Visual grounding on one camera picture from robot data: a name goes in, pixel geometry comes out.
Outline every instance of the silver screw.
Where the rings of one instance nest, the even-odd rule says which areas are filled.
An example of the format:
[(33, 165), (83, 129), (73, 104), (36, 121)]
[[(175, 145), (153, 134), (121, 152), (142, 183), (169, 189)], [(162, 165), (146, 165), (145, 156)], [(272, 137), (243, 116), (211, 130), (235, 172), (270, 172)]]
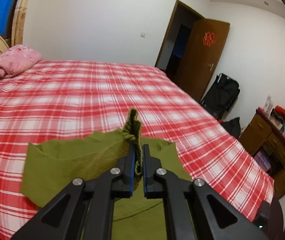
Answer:
[(72, 181), (75, 186), (80, 186), (84, 181), (81, 178), (76, 178)]
[(195, 179), (194, 184), (198, 187), (202, 187), (204, 185), (204, 181), (202, 179)]
[(159, 168), (156, 170), (158, 175), (165, 175), (167, 173), (167, 170), (164, 168)]
[(110, 170), (110, 173), (114, 174), (114, 175), (118, 175), (120, 173), (120, 169), (119, 168), (112, 168)]

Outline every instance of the floral pillow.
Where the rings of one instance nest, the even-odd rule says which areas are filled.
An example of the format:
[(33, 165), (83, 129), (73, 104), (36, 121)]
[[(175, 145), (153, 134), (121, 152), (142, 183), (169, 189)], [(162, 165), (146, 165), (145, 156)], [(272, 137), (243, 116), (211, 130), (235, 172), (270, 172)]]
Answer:
[(16, 45), (0, 55), (0, 78), (11, 78), (30, 69), (42, 55), (24, 45)]

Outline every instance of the wooden desk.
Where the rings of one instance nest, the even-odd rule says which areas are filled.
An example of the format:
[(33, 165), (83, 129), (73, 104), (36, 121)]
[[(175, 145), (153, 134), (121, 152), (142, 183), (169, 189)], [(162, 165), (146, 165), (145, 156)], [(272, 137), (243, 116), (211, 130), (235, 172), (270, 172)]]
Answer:
[(239, 138), (251, 156), (263, 148), (272, 162), (268, 173), (275, 179), (275, 195), (285, 194), (285, 139), (272, 122), (259, 110)]

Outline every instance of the checkered bedspread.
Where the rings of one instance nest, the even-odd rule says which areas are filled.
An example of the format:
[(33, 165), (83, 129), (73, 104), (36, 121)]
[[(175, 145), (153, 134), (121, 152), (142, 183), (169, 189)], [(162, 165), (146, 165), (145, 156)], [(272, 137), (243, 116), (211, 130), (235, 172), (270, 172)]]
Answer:
[(122, 127), (130, 108), (139, 111), (142, 136), (175, 142), (192, 178), (203, 178), (249, 220), (262, 200), (271, 202), (272, 178), (160, 70), (42, 61), (17, 77), (0, 80), (1, 239), (9, 239), (36, 214), (36, 206), (19, 192), (28, 142), (113, 131)]

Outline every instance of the red paper flower decoration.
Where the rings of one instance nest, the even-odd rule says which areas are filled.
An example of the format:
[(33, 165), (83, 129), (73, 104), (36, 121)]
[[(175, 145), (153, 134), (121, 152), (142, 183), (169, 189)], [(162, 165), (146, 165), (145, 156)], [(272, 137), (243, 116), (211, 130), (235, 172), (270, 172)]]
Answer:
[(207, 32), (203, 38), (204, 46), (211, 47), (213, 44), (216, 43), (215, 41), (215, 34)]

